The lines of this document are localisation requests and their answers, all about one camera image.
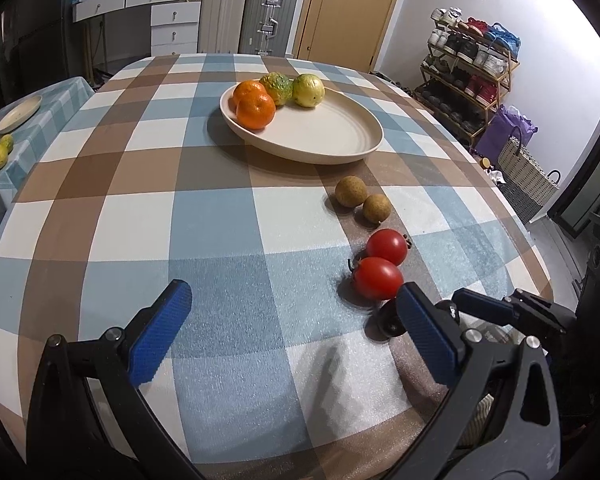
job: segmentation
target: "silver suitcase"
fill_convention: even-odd
[[[236,54],[244,0],[202,0],[198,52]]]
[[[297,1],[247,0],[238,52],[285,57]]]

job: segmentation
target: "beige plate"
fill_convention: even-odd
[[[309,164],[345,164],[374,152],[384,134],[378,119],[363,105],[325,88],[315,108],[287,104],[262,130],[248,130],[236,122],[229,107],[235,86],[220,98],[220,111],[241,138],[273,155]]]
[[[8,134],[29,119],[40,108],[42,96],[36,95],[21,102],[0,120],[0,134]]]

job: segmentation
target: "orange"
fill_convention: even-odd
[[[264,88],[264,85],[262,83],[259,83],[258,81],[254,81],[253,79],[250,79],[248,81],[243,81],[237,87],[235,87],[234,104],[237,106],[243,97],[245,97],[246,95],[248,95],[252,92],[266,94],[267,89]]]
[[[261,130],[273,120],[276,114],[276,104],[272,97],[259,92],[245,95],[236,108],[235,115],[238,124],[250,130]]]

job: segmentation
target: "wooden door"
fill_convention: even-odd
[[[393,0],[310,0],[298,59],[367,72]]]

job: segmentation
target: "screw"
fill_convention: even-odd
[[[49,346],[58,346],[61,341],[62,336],[59,336],[58,334],[53,334],[51,337],[49,337],[49,339],[46,340],[46,344],[48,344]]]
[[[531,346],[531,348],[539,348],[540,347],[540,340],[534,336],[534,335],[528,335],[526,337],[526,344],[528,344],[529,346]]]
[[[464,338],[467,341],[471,341],[472,343],[479,343],[480,341],[482,341],[482,334],[479,330],[476,330],[475,328],[470,328],[464,333]]]
[[[104,337],[109,341],[117,341],[122,337],[122,329],[117,326],[109,328],[109,330],[104,333]]]

